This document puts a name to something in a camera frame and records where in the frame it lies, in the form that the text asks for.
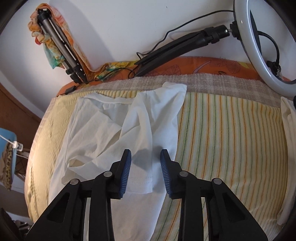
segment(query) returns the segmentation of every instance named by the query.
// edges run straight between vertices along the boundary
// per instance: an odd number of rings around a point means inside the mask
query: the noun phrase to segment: leopard print fabric
[[[0,182],[8,189],[11,190],[12,185],[12,175],[11,175],[11,165],[12,165],[12,144],[9,142],[5,145],[4,150],[0,159]]]

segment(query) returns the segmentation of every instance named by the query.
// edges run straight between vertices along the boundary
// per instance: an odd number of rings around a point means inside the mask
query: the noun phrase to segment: black cable
[[[139,65],[136,65],[136,66],[132,69],[132,71],[130,71],[130,72],[128,73],[128,79],[133,79],[133,78],[135,77],[135,75],[136,75],[136,73],[135,73],[135,69],[137,69],[137,68],[139,68],[139,67],[140,67]]]
[[[162,43],[163,41],[165,41],[165,39],[167,38],[167,36],[168,36],[168,34],[169,34],[170,32],[173,32],[173,31],[175,31],[175,30],[177,30],[177,29],[179,29],[179,28],[182,28],[183,26],[185,26],[185,25],[187,25],[187,24],[189,24],[189,23],[191,23],[191,22],[193,22],[193,21],[195,21],[195,20],[198,20],[198,19],[201,19],[201,18],[207,17],[207,16],[209,16],[209,15],[212,15],[212,14],[215,14],[215,13],[218,13],[218,12],[233,12],[233,10],[218,10],[218,11],[214,11],[214,12],[211,12],[211,13],[208,13],[208,14],[205,14],[205,15],[202,15],[202,16],[200,16],[200,17],[194,18],[194,19],[192,19],[192,20],[190,20],[190,21],[188,21],[188,22],[186,22],[186,23],[184,23],[184,24],[182,24],[182,25],[180,25],[180,26],[178,26],[178,27],[176,27],[176,28],[174,28],[174,29],[168,31],[168,32],[165,34],[164,38],[163,38],[162,40],[160,40],[160,41],[159,41],[159,42],[158,42],[158,43],[157,43],[157,44],[156,44],[156,45],[155,45],[155,46],[154,46],[149,52],[147,52],[147,53],[136,52],[137,56],[139,57],[139,59],[141,59],[140,55],[142,55],[142,56],[146,56],[146,55],[152,53],[160,43]]]
[[[89,83],[91,83],[91,82],[93,82],[93,81],[104,81],[110,74],[112,74],[113,72],[116,72],[116,71],[118,71],[118,70],[121,70],[121,69],[127,69],[127,70],[129,70],[130,72],[129,72],[129,74],[128,74],[128,79],[132,79],[132,78],[134,78],[135,77],[135,69],[137,68],[138,66],[136,66],[135,68],[133,68],[133,69],[129,69],[129,68],[126,68],[126,67],[120,67],[120,68],[117,68],[117,69],[113,69],[113,70],[111,70],[110,72],[108,72],[107,74],[105,74],[101,79],[94,79],[94,80],[91,80],[91,81],[89,81],[89,82],[87,82],[86,84],[89,84]]]
[[[274,44],[274,46],[276,47],[276,62],[275,62],[275,64],[276,64],[276,66],[278,66],[279,65],[279,47],[277,46],[276,41],[264,32],[258,31],[258,34],[260,36],[264,36],[264,37],[270,39],[272,41],[272,43]]]

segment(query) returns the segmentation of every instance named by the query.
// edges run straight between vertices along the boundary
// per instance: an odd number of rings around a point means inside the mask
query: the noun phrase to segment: mattress
[[[54,98],[37,131],[27,166],[25,199],[33,221],[48,205],[55,160],[77,99],[94,91],[133,98],[138,91],[158,88],[165,81],[188,86],[178,114],[176,161],[182,169],[205,180],[221,178],[269,240],[280,232],[276,216],[287,185],[287,145],[280,96],[260,81],[211,74],[114,81]],[[151,240],[176,240],[180,208],[180,201],[165,198]],[[203,211],[207,240],[204,202]]]

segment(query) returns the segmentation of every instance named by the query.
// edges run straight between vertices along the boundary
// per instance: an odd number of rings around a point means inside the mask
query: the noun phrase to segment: white cloth
[[[288,149],[288,180],[283,205],[277,215],[277,224],[285,224],[294,205],[296,192],[296,110],[293,101],[281,98],[281,116]]]
[[[127,190],[112,200],[116,240],[150,240],[165,197],[160,151],[175,159],[177,114],[186,85],[164,83],[135,98],[89,94],[78,99],[57,158],[49,187],[49,203],[71,179],[94,179],[130,149]]]

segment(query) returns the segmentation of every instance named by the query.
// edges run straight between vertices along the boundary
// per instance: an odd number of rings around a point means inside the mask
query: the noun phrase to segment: ring light
[[[296,95],[296,80],[290,82],[279,80],[268,68],[260,53],[253,33],[249,0],[234,1],[234,19],[238,25],[243,48],[264,82],[275,92],[294,97]]]

